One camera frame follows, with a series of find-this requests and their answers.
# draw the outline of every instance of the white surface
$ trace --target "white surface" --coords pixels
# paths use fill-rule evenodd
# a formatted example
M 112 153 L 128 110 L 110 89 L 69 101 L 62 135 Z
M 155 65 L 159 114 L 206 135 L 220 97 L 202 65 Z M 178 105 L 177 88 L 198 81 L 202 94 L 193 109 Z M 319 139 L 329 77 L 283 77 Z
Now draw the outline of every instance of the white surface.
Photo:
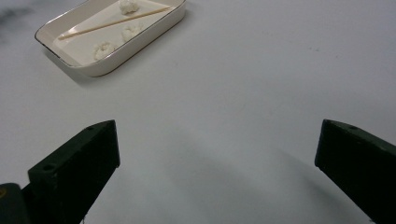
M 0 24 L 0 182 L 86 126 L 118 125 L 121 167 L 86 223 L 370 223 L 314 167 L 335 119 L 396 144 L 396 3 L 197 1 L 113 73 L 66 74 L 34 40 L 80 1 Z

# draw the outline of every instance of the white tray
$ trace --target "white tray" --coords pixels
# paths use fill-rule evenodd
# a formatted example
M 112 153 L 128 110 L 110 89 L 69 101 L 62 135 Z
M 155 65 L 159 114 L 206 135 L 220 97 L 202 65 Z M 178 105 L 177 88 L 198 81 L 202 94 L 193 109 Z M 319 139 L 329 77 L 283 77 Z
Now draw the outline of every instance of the white tray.
M 71 69 L 90 77 L 105 75 L 162 33 L 181 21 L 185 13 L 185 0 L 137 0 L 139 10 L 122 15 L 118 0 L 88 0 L 78 7 L 47 22 L 35 33 L 35 39 L 51 51 L 59 60 Z M 125 21 L 89 32 L 59 40 L 61 35 L 82 31 L 94 26 L 118 21 L 128 16 L 150 12 L 163 7 L 169 10 Z M 141 32 L 124 43 L 121 31 L 126 25 L 140 25 Z M 96 61 L 93 57 L 94 46 L 110 42 L 118 48 L 104 59 Z

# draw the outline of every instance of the toothpick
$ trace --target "toothpick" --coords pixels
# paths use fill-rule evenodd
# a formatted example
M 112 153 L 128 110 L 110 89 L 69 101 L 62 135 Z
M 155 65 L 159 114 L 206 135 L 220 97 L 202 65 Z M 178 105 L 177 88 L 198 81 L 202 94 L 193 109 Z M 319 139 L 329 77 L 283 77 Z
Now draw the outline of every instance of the toothpick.
M 131 20 L 135 20 L 135 19 L 138 19 L 138 18 L 147 17 L 147 16 L 149 16 L 149 15 L 153 15 L 153 14 L 156 14 L 156 13 L 160 13 L 160 12 L 166 11 L 166 10 L 168 10 L 168 9 L 170 9 L 170 7 L 163 7 L 163 8 L 157 9 L 157 10 L 153 10 L 153 11 L 150 11 L 150 12 L 142 13 L 142 14 L 140 14 L 140 15 L 136 15 L 136 16 L 132 16 L 132 17 L 129 17 L 129 18 L 125 18 L 125 19 L 122 19 L 122 20 L 120 20 L 120 21 L 113 21 L 113 22 L 110 22 L 110 23 L 107 23 L 107 24 L 103 24 L 103 25 L 99 25 L 99 26 L 92 27 L 92 28 L 90 28 L 90 29 L 78 31 L 78 32 L 75 32 L 75 33 L 73 33 L 73 34 L 62 35 L 62 36 L 59 36 L 58 39 L 59 39 L 59 40 L 64 40 L 64 39 L 73 37 L 73 36 L 75 36 L 75 35 L 86 34 L 86 33 L 88 33 L 88 32 L 95 31 L 95 30 L 99 30 L 99 29 L 105 28 L 105 27 L 107 27 L 107 26 L 112 26 L 112 25 L 119 24 L 119 23 L 122 23 L 122 22 L 125 22 L 125 21 L 131 21 Z

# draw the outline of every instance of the small hole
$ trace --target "small hole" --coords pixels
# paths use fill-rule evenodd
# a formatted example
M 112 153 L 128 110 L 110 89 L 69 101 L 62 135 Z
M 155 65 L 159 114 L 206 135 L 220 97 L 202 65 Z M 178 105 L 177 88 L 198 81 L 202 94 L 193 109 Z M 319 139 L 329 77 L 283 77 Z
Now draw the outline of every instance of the small hole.
M 53 169 L 55 169 L 55 165 L 54 165 L 54 164 L 47 164 L 47 165 L 45 165 L 45 166 L 43 167 L 43 170 L 44 170 L 44 171 L 51 171 L 51 170 L 53 170 Z

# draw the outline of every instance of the black plastic part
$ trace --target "black plastic part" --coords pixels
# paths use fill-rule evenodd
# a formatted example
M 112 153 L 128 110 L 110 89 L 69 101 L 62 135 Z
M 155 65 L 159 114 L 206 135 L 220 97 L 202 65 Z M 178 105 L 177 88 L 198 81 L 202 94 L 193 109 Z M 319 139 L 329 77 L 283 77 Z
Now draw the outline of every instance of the black plastic part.
M 30 224 L 21 188 L 17 184 L 0 185 L 0 223 Z
M 396 223 L 396 147 L 357 127 L 324 120 L 315 165 L 372 221 Z
M 29 170 L 23 196 L 33 224 L 78 224 L 120 166 L 114 120 L 92 125 Z

